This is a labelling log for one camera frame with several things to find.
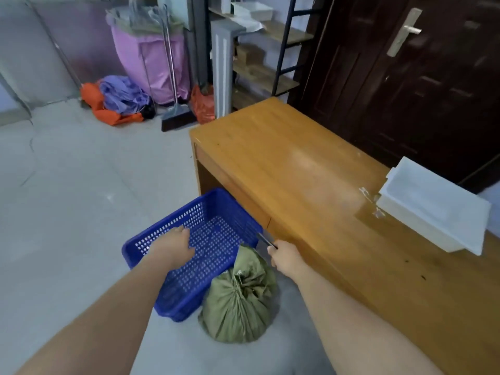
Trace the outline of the person's left hand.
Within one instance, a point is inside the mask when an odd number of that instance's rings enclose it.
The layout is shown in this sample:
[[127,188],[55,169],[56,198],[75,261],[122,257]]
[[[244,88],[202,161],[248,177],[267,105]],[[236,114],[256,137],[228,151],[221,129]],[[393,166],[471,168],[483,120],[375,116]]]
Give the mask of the person's left hand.
[[149,247],[147,258],[166,272],[177,270],[192,259],[172,258],[172,229],[153,241]]

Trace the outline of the blue perforated plastic basket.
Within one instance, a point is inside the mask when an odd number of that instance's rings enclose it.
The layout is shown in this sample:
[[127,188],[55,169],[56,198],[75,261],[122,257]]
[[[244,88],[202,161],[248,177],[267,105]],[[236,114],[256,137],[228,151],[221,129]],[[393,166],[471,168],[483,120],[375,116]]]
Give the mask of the blue perforated plastic basket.
[[256,248],[263,227],[226,190],[216,188],[133,236],[122,246],[122,256],[133,269],[159,236],[174,227],[190,230],[195,256],[171,271],[159,291],[154,310],[182,322],[202,304],[213,278],[234,265],[240,245]]

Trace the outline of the person's left forearm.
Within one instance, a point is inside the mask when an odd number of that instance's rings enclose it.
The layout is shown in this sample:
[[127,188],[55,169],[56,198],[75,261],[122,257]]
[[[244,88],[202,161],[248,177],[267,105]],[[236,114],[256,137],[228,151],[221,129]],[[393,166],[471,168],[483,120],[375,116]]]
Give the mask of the person's left forearm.
[[173,260],[148,254],[15,375],[130,375]]

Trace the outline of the clear tape scraps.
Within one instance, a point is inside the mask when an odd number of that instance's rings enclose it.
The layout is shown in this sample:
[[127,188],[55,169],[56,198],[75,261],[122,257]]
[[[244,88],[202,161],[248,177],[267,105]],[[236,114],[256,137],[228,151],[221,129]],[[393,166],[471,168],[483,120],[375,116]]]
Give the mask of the clear tape scraps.
[[365,187],[359,188],[360,193],[367,201],[367,205],[372,215],[374,215],[377,219],[386,218],[386,213],[378,207],[377,201],[379,199],[379,195],[372,195],[368,189]]

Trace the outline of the red plastic bag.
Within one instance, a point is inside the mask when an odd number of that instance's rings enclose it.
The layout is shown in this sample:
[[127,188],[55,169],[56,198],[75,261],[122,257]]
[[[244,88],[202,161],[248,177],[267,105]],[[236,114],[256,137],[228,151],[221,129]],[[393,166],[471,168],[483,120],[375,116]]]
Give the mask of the red plastic bag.
[[191,90],[190,103],[199,124],[203,125],[216,119],[212,84],[207,83],[203,86],[196,84]]

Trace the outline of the orange fabric bag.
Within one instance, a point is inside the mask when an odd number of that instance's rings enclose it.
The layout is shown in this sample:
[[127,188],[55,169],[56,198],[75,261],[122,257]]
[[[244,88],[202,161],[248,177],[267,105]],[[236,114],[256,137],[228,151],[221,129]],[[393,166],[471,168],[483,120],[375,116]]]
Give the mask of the orange fabric bag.
[[110,125],[119,126],[127,123],[142,123],[145,121],[143,115],[139,113],[124,115],[104,106],[104,95],[96,83],[84,83],[80,88],[82,100],[91,108],[95,118]]

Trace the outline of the purple cloth bundle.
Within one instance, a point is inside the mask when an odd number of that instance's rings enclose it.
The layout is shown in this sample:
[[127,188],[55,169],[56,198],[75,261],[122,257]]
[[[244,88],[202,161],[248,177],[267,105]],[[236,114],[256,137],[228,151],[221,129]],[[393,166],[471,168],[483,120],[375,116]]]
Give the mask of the purple cloth bundle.
[[103,95],[103,106],[109,111],[132,115],[154,108],[152,98],[128,76],[109,75],[100,79],[97,86]]

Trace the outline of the white fluted column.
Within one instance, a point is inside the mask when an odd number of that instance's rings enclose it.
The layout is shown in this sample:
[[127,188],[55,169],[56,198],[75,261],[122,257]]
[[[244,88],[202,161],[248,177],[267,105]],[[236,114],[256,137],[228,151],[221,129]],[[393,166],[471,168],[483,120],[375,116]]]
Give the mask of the white fluted column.
[[246,32],[230,19],[210,23],[211,61],[216,119],[232,112],[234,40]]

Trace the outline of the pink laundry bag cart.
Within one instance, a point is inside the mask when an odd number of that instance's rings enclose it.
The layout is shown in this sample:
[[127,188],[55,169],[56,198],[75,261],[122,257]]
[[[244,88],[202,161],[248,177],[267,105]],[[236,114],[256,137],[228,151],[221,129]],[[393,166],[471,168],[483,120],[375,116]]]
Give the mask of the pink laundry bag cart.
[[138,0],[107,9],[116,54],[127,75],[157,104],[174,100],[172,53],[177,98],[191,94],[190,57],[184,27],[166,6],[145,6]]

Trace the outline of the wooden shelf unit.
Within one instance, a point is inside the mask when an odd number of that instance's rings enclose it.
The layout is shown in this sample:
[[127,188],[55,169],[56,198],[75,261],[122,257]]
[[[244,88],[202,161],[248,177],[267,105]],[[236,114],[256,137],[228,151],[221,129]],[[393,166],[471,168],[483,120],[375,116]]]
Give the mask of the wooden shelf unit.
[[[264,29],[247,33],[244,32],[234,40],[234,62],[233,62],[233,110],[248,107],[263,99],[271,97],[272,84],[277,68],[280,43],[283,37],[283,29],[290,0],[208,0],[208,15],[210,21],[219,19],[230,19],[234,16],[232,2],[257,1],[273,8],[272,20],[261,22]],[[309,9],[314,0],[297,0],[296,9]],[[309,16],[296,17],[291,23],[290,38],[300,38],[300,31],[307,31],[308,23],[312,21]],[[253,44],[265,50],[266,56],[262,65],[245,66],[236,58],[236,46],[239,44]],[[298,63],[305,63],[299,59],[301,49],[309,48],[308,45],[300,45],[287,49],[284,55],[283,68]],[[294,80],[295,75],[301,71],[290,72],[281,78],[278,91],[282,88],[291,88],[299,85],[299,80]],[[286,101],[289,93],[278,96]]]

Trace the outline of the brown cardboard box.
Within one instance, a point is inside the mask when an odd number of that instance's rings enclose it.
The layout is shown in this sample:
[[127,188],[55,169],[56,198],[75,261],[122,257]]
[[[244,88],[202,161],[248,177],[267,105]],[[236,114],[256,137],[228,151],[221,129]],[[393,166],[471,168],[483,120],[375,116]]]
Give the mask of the brown cardboard box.
[[253,44],[239,44],[236,46],[236,58],[245,65],[262,65],[266,56],[265,50]]

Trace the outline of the black metal ladder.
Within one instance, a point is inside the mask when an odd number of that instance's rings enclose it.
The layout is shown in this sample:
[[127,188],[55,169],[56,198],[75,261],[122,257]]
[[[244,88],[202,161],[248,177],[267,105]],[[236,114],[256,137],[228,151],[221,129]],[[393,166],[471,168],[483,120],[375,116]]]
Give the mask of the black metal ladder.
[[[301,71],[303,68],[307,66],[306,63],[298,63],[289,66],[287,68],[283,68],[284,55],[287,49],[294,48],[300,45],[308,45],[312,44],[316,47],[320,43],[322,29],[328,19],[328,14],[330,12],[331,7],[334,4],[334,0],[314,0],[312,6],[309,9],[296,9],[297,0],[290,0],[288,11],[286,14],[286,20],[283,29],[283,37],[280,43],[280,50],[278,55],[277,68],[274,75],[274,80],[272,84],[272,97],[278,97],[283,94],[289,93],[296,87],[300,87],[301,85],[294,85],[291,88],[284,89],[278,91],[279,84],[282,77],[285,77],[286,74],[290,72]],[[313,33],[309,33],[307,31],[300,31],[302,37],[300,38],[290,38],[291,33],[291,23],[292,20],[296,17],[309,16],[312,18],[312,22],[314,25]]]

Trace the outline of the dark brown door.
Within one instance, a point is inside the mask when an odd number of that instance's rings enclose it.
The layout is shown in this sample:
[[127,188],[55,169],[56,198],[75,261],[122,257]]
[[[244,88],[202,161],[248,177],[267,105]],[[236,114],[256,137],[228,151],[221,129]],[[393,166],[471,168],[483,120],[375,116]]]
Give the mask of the dark brown door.
[[[387,51],[422,10],[395,57]],[[392,167],[500,181],[500,0],[334,0],[297,108]]]

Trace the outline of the white crumpled sheet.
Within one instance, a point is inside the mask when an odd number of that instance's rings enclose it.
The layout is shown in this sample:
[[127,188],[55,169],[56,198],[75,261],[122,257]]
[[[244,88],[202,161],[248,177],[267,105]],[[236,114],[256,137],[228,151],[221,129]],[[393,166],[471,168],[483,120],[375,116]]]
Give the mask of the white crumpled sheet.
[[253,33],[264,29],[264,25],[260,21],[247,16],[242,17],[235,15],[231,18],[231,21],[244,27],[247,33]]

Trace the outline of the small white plastic tray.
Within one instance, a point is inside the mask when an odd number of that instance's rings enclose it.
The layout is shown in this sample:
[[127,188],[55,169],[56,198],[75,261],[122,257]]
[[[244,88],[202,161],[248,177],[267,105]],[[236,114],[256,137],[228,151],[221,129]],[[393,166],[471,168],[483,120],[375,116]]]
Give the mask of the small white plastic tray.
[[259,22],[272,20],[273,8],[257,1],[232,2],[234,16]]

